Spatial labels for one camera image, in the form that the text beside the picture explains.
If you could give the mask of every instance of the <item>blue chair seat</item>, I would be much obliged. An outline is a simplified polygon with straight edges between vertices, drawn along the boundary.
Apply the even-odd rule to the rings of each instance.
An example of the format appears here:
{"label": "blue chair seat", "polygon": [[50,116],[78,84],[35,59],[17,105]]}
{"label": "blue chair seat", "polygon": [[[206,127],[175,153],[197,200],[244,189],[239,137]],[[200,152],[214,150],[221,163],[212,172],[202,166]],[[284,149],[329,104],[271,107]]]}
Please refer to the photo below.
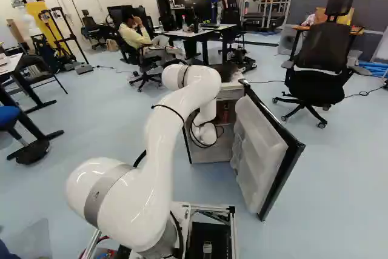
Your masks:
{"label": "blue chair seat", "polygon": [[14,106],[0,106],[0,128],[17,120],[20,109]]}

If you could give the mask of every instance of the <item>yellow panel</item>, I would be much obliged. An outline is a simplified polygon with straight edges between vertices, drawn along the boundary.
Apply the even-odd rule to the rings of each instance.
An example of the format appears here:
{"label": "yellow panel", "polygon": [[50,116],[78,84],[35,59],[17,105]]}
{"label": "yellow panel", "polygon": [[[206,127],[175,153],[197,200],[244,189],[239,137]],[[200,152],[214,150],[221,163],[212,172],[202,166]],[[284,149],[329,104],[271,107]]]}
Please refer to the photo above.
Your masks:
{"label": "yellow panel", "polygon": [[[56,45],[54,43],[55,38],[53,37],[52,33],[50,32],[49,28],[46,26],[46,24],[40,19],[39,14],[42,12],[42,10],[47,10],[46,3],[44,1],[37,1],[37,2],[29,2],[26,4],[26,9],[29,14],[31,14],[36,21],[36,24],[41,29],[43,34],[48,40],[48,43],[55,48]],[[59,34],[58,30],[56,29],[53,20],[50,18],[48,24],[50,25],[51,30],[53,31],[55,37],[57,40],[62,39],[61,35]],[[67,48],[65,45],[60,44],[62,48],[64,48],[66,51]]]}

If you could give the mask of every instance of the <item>bag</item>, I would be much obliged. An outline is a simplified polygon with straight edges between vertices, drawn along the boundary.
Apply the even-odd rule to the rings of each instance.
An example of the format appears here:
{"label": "bag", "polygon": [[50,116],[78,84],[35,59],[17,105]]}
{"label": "bag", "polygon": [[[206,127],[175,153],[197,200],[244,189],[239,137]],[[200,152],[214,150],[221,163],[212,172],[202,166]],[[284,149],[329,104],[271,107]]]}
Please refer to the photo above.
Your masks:
{"label": "bag", "polygon": [[119,50],[119,46],[114,39],[107,39],[107,50],[110,52],[117,52]]}

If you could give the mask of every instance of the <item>chair wheel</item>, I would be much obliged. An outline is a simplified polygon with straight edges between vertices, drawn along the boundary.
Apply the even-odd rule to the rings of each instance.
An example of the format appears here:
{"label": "chair wheel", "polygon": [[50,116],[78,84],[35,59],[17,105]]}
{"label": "chair wheel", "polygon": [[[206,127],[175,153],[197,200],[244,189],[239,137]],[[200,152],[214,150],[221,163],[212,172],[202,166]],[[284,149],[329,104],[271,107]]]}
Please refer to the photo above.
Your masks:
{"label": "chair wheel", "polygon": [[326,124],[324,123],[319,123],[316,125],[317,127],[319,127],[320,129],[324,129],[326,127]]}

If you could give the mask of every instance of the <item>gray partition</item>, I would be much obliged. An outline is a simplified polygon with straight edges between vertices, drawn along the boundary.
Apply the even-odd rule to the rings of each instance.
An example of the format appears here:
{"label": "gray partition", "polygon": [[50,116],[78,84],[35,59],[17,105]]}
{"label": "gray partition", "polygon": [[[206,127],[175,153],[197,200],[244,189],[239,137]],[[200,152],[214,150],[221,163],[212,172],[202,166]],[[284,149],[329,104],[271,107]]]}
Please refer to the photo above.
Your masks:
{"label": "gray partition", "polygon": [[[317,7],[325,7],[327,0],[291,0],[286,16],[286,26],[297,25],[315,13]],[[354,0],[352,25],[365,27],[365,33],[357,36],[353,49],[363,51],[360,59],[370,61],[388,26],[388,0]],[[289,35],[282,32],[282,39]],[[280,46],[279,53],[286,52]]]}

